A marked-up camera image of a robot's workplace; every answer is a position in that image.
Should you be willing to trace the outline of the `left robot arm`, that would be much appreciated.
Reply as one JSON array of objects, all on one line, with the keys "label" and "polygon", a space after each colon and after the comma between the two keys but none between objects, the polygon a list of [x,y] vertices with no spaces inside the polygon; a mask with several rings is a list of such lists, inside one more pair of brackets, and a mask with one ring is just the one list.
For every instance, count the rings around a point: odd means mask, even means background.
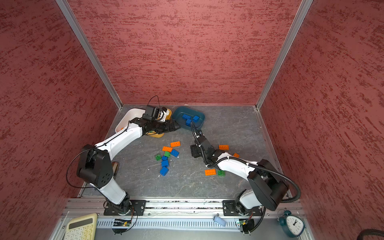
[{"label": "left robot arm", "polygon": [[86,145],[79,154],[77,176],[96,188],[118,215],[131,212],[130,197],[113,177],[113,158],[134,140],[148,134],[163,134],[180,129],[175,120],[134,118],[120,132],[95,146]]}]

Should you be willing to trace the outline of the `white plastic bin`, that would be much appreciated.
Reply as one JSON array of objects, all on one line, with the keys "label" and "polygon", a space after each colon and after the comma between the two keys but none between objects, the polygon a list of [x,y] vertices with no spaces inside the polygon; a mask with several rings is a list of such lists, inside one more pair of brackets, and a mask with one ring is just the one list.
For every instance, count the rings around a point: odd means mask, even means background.
[{"label": "white plastic bin", "polygon": [[129,125],[129,121],[133,120],[134,118],[141,118],[144,113],[145,110],[143,109],[130,109],[116,126],[115,132],[120,132]]}]

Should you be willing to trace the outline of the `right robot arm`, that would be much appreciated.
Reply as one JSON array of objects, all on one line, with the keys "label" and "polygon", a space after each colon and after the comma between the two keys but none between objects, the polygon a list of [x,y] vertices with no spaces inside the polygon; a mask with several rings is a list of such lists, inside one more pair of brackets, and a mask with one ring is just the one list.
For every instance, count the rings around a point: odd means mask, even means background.
[{"label": "right robot arm", "polygon": [[260,206],[275,211],[279,204],[292,203],[301,197],[300,187],[265,159],[253,162],[235,157],[215,149],[205,136],[195,137],[191,154],[203,158],[209,169],[229,172],[249,182],[251,189],[240,193],[235,201],[239,213]]}]

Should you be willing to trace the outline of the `teal alarm clock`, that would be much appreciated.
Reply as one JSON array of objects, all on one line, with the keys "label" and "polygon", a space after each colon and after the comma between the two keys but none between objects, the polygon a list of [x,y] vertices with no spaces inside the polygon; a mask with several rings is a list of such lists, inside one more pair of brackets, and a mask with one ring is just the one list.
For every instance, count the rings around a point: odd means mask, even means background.
[{"label": "teal alarm clock", "polygon": [[284,233],[290,238],[298,238],[305,230],[304,221],[288,210],[285,210],[279,218],[279,224]]}]

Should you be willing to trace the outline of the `yellow plastic bin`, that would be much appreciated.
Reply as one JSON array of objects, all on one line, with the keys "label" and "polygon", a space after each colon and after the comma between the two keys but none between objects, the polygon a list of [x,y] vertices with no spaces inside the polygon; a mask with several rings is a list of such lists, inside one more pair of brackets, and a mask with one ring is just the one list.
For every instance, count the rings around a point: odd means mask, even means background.
[{"label": "yellow plastic bin", "polygon": [[149,131],[148,135],[153,138],[161,138],[165,133],[169,132],[170,130],[170,123],[171,123],[171,116],[172,111],[168,109],[167,116],[161,120],[156,121],[156,128],[153,131]]}]

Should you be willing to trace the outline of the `blue long lego brick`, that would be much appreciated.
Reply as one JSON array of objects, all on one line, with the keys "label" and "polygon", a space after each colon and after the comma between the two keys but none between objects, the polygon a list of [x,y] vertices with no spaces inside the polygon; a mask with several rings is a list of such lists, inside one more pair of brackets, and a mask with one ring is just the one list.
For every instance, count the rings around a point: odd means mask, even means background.
[{"label": "blue long lego brick", "polygon": [[188,120],[188,119],[191,119],[191,116],[186,115],[186,114],[183,114],[183,115],[182,115],[182,118],[185,119],[185,120]]}]

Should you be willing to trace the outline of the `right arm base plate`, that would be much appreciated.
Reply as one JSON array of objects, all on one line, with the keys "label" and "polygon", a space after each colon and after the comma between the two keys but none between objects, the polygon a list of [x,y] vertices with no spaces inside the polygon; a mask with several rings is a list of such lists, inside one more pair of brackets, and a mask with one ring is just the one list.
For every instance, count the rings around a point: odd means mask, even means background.
[{"label": "right arm base plate", "polygon": [[224,216],[239,216],[239,217],[260,217],[263,213],[263,208],[254,207],[251,210],[246,209],[243,205],[235,200],[224,200],[223,213]]}]

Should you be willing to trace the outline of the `teal plastic bin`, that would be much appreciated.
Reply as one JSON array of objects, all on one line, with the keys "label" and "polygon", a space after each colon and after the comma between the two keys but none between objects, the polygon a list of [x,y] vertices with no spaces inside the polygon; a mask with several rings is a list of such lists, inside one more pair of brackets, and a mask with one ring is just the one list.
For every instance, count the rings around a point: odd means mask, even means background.
[{"label": "teal plastic bin", "polygon": [[178,107],[172,113],[172,119],[183,129],[190,130],[191,125],[194,124],[197,130],[200,130],[204,124],[205,115],[188,107]]}]

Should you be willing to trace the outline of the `cream calculator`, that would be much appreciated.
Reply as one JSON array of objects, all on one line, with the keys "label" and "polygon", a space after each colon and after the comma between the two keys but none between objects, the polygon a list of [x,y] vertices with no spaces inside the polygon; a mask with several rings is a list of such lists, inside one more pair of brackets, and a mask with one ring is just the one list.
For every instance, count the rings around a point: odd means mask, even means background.
[{"label": "cream calculator", "polygon": [[64,240],[94,240],[97,228],[96,213],[72,219],[66,227]]}]

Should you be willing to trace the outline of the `plaid pouch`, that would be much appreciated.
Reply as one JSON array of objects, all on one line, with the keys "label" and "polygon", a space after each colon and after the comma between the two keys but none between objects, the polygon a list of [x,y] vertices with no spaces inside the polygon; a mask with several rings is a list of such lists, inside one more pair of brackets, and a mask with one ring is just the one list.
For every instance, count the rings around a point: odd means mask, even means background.
[{"label": "plaid pouch", "polygon": [[112,162],[112,168],[113,168],[113,178],[115,179],[117,177],[117,173],[119,170],[119,162]]}]

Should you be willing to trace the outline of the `small blue cylinder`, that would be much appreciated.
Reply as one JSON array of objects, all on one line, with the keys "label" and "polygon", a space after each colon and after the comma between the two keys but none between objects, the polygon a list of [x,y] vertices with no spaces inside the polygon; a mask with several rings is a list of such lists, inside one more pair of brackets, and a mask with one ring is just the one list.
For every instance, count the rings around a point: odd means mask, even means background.
[{"label": "small blue cylinder", "polygon": [[225,227],[227,224],[227,222],[224,219],[222,219],[219,215],[214,216],[213,220],[215,223],[217,223],[222,227]]}]

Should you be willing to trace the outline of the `large orange lego plate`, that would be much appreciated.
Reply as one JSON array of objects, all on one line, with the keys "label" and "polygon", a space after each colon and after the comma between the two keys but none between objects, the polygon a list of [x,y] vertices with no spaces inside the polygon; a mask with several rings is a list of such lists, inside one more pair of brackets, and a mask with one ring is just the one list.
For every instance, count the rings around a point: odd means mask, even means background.
[{"label": "large orange lego plate", "polygon": [[166,147],[166,146],[164,146],[164,147],[162,148],[162,151],[164,151],[164,152],[171,152],[172,150],[173,150],[172,147]]}]

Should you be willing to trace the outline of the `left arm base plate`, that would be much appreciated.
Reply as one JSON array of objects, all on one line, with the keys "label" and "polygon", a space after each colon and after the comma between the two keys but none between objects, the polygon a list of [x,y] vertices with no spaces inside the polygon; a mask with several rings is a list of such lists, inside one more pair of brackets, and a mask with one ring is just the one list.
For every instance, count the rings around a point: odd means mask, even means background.
[{"label": "left arm base plate", "polygon": [[104,204],[104,216],[142,216],[146,208],[146,200],[125,200],[120,205],[109,200]]}]

